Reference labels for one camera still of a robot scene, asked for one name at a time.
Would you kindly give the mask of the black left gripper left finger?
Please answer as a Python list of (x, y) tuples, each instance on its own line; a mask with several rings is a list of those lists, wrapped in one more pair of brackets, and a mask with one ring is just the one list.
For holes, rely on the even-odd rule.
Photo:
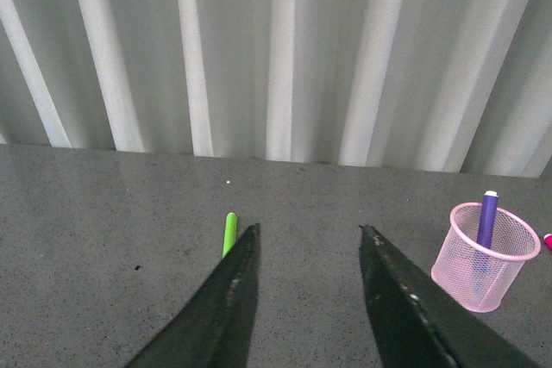
[(259, 293), (260, 224), (249, 226), (189, 302), (127, 367), (245, 367)]

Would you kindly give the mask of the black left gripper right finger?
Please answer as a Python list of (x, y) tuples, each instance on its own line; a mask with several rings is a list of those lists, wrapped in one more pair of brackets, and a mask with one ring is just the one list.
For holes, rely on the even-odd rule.
[(359, 259), (367, 314), (383, 366), (536, 366), (370, 225), (361, 229)]

